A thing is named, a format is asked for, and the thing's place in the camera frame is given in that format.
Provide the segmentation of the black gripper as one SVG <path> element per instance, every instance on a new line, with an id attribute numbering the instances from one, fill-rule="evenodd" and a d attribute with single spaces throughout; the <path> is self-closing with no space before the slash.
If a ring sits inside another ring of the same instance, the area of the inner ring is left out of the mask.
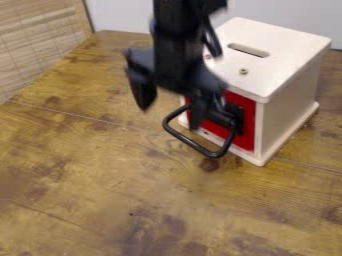
<path id="1" fill-rule="evenodd" d="M 158 86 L 184 95 L 198 91 L 222 95 L 226 83 L 209 70 L 204 60 L 205 47 L 214 57 L 224 55 L 210 20 L 202 20 L 193 31 L 181 35 L 162 30 L 153 21 L 152 34 L 152 48 L 129 48 L 124 52 L 126 74 L 138 107 L 144 111 L 152 107 L 158 96 Z M 193 99 L 189 119 L 192 130 L 201 127 L 210 105 L 210 96 Z"/>

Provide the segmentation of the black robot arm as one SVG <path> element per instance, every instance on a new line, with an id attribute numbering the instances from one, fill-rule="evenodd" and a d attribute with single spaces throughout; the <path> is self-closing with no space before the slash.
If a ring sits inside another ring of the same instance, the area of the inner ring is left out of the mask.
<path id="1" fill-rule="evenodd" d="M 150 108 L 160 87 L 190 97 L 193 130 L 226 89 L 204 59 L 205 51 L 216 57 L 224 55 L 210 15 L 226 7 L 228 0 L 154 0 L 154 46 L 125 51 L 126 74 L 140 108 Z"/>

